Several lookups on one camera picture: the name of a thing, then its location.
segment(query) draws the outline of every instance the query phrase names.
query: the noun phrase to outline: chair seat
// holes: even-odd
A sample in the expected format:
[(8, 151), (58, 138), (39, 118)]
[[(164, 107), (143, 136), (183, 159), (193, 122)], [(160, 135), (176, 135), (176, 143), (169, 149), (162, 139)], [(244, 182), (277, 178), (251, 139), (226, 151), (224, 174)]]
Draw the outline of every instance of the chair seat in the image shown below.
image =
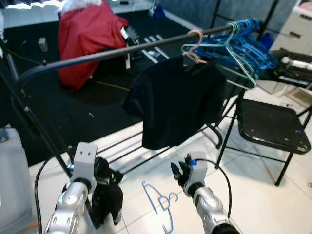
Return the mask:
[(291, 108), (242, 99), (237, 120), (239, 133), (247, 141), (296, 154), (311, 149), (304, 128)]

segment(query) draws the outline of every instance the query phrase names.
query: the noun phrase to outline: black floor mat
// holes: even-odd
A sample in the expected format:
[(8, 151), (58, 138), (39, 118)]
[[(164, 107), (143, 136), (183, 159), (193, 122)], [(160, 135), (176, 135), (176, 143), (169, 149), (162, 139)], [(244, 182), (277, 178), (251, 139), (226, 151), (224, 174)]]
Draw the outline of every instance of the black floor mat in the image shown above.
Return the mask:
[[(168, 18), (152, 18), (147, 11), (120, 14), (125, 17), (141, 36), (160, 34), (164, 38), (185, 34), (188, 29)], [(28, 25), (9, 28), (4, 31), (8, 47), (17, 54), (35, 61), (59, 60), (57, 43), (58, 22)], [(45, 37), (48, 52), (41, 53), (38, 47), (40, 37)], [(179, 55), (182, 43), (161, 47), (169, 56)], [(35, 64), (15, 58), (19, 74)], [(38, 75), (29, 81), (25, 87), (31, 95), (26, 100), (29, 107), (51, 133), (53, 141), (60, 151), (68, 145), (77, 145), (80, 141), (90, 142), (140, 121), (132, 119), (121, 107), (126, 96), (123, 90), (101, 85), (102, 81), (130, 88), (138, 72), (153, 63), (144, 59), (132, 64), (130, 70), (124, 67), (119, 58), (102, 61), (94, 78), (79, 91), (71, 93), (62, 87), (57, 72)], [(10, 103), (10, 94), (4, 82), (0, 79), (0, 126), (10, 123), (17, 128), (23, 147), (26, 150), (29, 166), (45, 160), (50, 151), (40, 139), (32, 139), (23, 127)]]

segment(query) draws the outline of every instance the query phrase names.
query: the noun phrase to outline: black folding chair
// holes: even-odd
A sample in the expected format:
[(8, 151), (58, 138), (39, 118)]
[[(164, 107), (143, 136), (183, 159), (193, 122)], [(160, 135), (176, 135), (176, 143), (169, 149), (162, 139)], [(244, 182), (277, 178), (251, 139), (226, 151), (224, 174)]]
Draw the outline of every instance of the black folding chair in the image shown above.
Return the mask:
[[(304, 129), (311, 118), (312, 106), (297, 114), (291, 108), (243, 99), (243, 96), (244, 92), (242, 92), (234, 102), (234, 105), (236, 104), (235, 113), (226, 133), (224, 143), (216, 163), (216, 168), (219, 167), (225, 148), (283, 162), (285, 165), (275, 183), (275, 185), (278, 186), (293, 157), (293, 154), (305, 154), (311, 149), (311, 145)], [(301, 124), (299, 117), (307, 112), (308, 116), (306, 117), (304, 123)], [(287, 160), (282, 161), (277, 158), (227, 147), (226, 144), (236, 117), (238, 121), (239, 133), (245, 140), (290, 152)]]

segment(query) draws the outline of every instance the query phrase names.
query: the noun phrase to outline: red cloth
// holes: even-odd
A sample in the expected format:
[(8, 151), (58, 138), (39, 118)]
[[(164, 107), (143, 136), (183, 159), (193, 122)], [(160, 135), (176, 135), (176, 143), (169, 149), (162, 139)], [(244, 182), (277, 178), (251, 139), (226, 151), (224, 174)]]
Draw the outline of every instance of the red cloth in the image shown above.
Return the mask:
[[(108, 47), (125, 47), (120, 34), (127, 27), (126, 19), (114, 15), (109, 4), (89, 5), (83, 9), (67, 12), (60, 17), (58, 49), (61, 60), (89, 55)], [(99, 61), (60, 69), (58, 74), (64, 86), (79, 90), (93, 74)]]

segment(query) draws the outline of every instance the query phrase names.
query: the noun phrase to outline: black t-shirt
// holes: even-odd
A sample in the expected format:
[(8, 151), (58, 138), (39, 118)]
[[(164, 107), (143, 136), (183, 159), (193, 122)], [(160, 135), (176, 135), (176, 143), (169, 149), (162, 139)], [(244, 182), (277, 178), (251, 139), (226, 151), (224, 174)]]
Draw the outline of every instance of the black t-shirt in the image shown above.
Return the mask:
[(143, 119), (143, 147), (176, 146), (219, 120), (225, 81), (214, 62), (186, 68), (182, 56), (172, 58), (138, 75), (123, 108)]

